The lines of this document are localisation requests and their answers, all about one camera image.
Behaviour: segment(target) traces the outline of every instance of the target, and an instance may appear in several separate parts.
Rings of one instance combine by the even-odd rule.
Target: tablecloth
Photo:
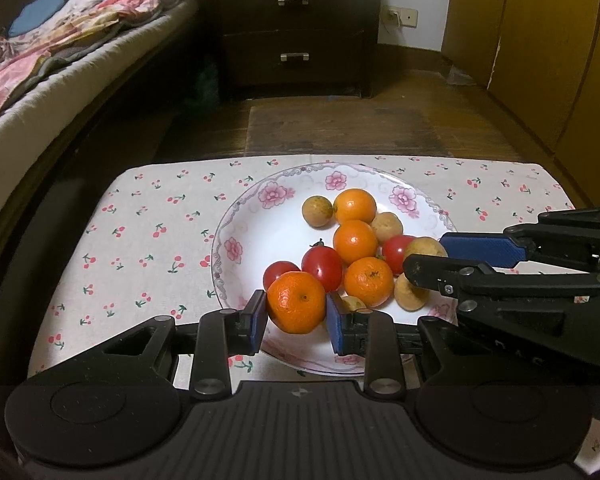
[[[560,185],[536,164],[426,156],[285,155],[204,160],[134,168],[101,198],[52,297],[29,364],[35,374],[160,314],[197,322],[219,307],[210,274],[214,232],[251,184],[315,162],[365,164],[423,190],[459,231],[501,232],[536,222],[543,211],[573,208]],[[559,272],[525,262],[507,272]],[[434,312],[439,316],[448,313]],[[305,381],[259,354],[229,359],[240,380]],[[175,385],[186,388],[191,359],[183,356]],[[408,384],[413,366],[406,363]],[[577,463],[600,468],[600,422],[594,421]]]

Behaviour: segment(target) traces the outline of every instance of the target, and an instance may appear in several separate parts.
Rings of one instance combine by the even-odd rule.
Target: dark wood dresser
[[[369,97],[380,0],[200,0],[231,98]]]

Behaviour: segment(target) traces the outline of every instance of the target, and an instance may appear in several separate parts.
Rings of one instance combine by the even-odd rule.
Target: metal handle
[[[288,54],[280,54],[280,61],[287,62],[292,59],[309,61],[309,53],[308,52],[290,52]]]
[[[278,5],[280,7],[284,7],[287,4],[309,5],[309,0],[278,0]]]

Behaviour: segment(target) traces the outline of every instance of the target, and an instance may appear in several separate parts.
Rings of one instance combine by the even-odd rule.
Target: cherry tomato
[[[302,270],[315,276],[325,292],[338,290],[342,283],[342,259],[322,240],[309,249],[302,258]]]
[[[384,260],[389,264],[395,275],[399,276],[404,272],[402,270],[404,250],[415,238],[415,236],[398,235],[389,238],[382,246],[382,256],[384,256]]]
[[[296,264],[291,262],[275,262],[267,267],[267,270],[264,271],[264,275],[262,277],[262,286],[264,290],[269,290],[271,283],[275,282],[280,276],[282,276],[285,272],[290,272],[292,270],[300,270]]]

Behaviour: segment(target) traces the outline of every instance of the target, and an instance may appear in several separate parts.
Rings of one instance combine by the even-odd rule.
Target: orange fruit
[[[285,272],[267,290],[267,311],[276,326],[288,334],[308,334],[326,314],[322,284],[308,272]]]
[[[333,215],[342,224],[347,220],[371,223],[376,217],[376,200],[364,189],[347,189],[333,202]]]
[[[362,258],[344,273],[344,290],[373,308],[385,302],[394,291],[394,273],[387,262]]]
[[[342,261],[350,265],[360,258],[376,256],[378,239],[369,224],[362,220],[347,220],[333,235],[333,248]]]

